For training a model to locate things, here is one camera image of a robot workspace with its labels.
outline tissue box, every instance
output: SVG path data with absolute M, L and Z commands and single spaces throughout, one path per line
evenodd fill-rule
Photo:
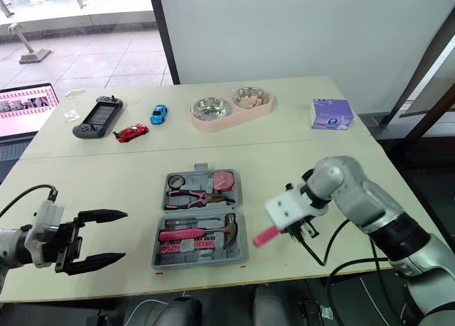
M 348 100 L 315 99 L 310 109 L 313 129 L 348 129 L 354 119 Z

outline blue toy car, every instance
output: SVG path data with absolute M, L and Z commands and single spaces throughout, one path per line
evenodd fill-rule
M 164 104 L 159 104 L 155 107 L 153 113 L 150 116 L 150 122 L 152 125 L 161 125 L 164 123 L 164 118 L 168 113 L 168 107 Z

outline pink pliers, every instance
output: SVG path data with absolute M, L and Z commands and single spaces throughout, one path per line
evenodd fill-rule
M 177 196 L 191 196 L 196 197 L 197 200 L 189 202 L 185 205 L 171 205 L 167 204 L 165 206 L 166 210 L 180 210 L 180 209 L 190 209 L 192 207 L 205 207 L 207 203 L 216 203 L 216 202 L 231 202 L 234 203 L 234 200 L 221 195 L 220 193 L 207 193 L 206 191 L 202 190 L 174 190 L 168 191 L 166 193 L 169 197 L 177 197 Z

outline stainless steel bowl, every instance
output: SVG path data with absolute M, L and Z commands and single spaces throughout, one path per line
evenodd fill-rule
M 219 97 L 206 97 L 193 105 L 193 115 L 202 121 L 213 121 L 231 113 L 229 102 Z
M 250 98 L 252 97 L 257 97 L 258 99 L 261 99 L 262 102 L 260 104 L 256 104 L 254 106 L 251 105 L 251 100 Z M 253 107 L 258 107 L 262 104 L 266 104 L 269 102 L 269 97 L 267 95 L 267 92 L 260 88 L 256 87 L 244 87 L 238 89 L 233 97 L 232 100 L 236 103 L 237 106 L 245 108 L 245 109 L 251 109 Z

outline laptop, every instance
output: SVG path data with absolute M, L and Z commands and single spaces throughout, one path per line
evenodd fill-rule
M 57 105 L 50 83 L 0 90 L 0 183 Z

